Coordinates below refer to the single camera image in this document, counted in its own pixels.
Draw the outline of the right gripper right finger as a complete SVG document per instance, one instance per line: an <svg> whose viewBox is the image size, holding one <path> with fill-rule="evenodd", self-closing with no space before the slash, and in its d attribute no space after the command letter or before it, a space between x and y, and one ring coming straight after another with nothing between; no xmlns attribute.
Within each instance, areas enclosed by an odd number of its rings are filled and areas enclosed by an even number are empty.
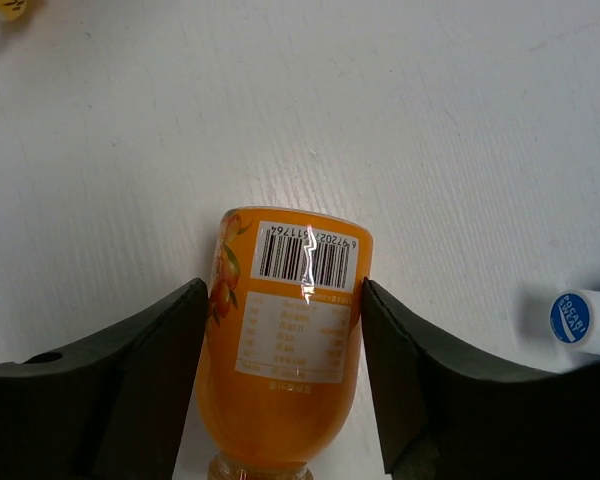
<svg viewBox="0 0 600 480"><path fill-rule="evenodd" d="M394 479L600 479L600 361L537 370L474 347L372 280L361 326Z"/></svg>

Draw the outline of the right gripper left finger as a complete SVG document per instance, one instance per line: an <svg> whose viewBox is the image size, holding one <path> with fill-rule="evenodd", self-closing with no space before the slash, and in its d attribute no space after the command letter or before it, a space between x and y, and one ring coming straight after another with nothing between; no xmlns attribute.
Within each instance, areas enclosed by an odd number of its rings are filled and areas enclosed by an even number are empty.
<svg viewBox="0 0 600 480"><path fill-rule="evenodd" d="M0 479L169 479L205 332L195 279L22 363L0 363Z"/></svg>

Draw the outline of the orange barcode juice bottle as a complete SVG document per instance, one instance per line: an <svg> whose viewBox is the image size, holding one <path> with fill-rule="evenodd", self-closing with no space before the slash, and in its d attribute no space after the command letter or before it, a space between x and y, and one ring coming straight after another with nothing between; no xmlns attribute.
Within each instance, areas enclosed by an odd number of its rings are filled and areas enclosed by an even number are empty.
<svg viewBox="0 0 600 480"><path fill-rule="evenodd" d="M223 216L195 380L212 479L308 479L356 391L368 230L324 214Z"/></svg>

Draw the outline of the blue label clear bottle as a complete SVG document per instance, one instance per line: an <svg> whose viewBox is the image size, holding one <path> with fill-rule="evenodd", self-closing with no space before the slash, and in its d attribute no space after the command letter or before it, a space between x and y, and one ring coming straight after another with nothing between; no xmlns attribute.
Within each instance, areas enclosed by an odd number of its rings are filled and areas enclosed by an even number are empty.
<svg viewBox="0 0 600 480"><path fill-rule="evenodd" d="M573 351L600 357L600 291L569 290L551 305L554 338Z"/></svg>

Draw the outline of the small yellow cap bottle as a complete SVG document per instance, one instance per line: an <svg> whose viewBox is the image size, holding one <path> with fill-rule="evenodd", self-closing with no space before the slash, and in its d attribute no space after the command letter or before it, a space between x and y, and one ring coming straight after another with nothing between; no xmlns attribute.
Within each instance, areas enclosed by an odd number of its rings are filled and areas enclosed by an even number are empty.
<svg viewBox="0 0 600 480"><path fill-rule="evenodd" d="M35 14L45 6L39 0L0 0L0 53L24 34Z"/></svg>

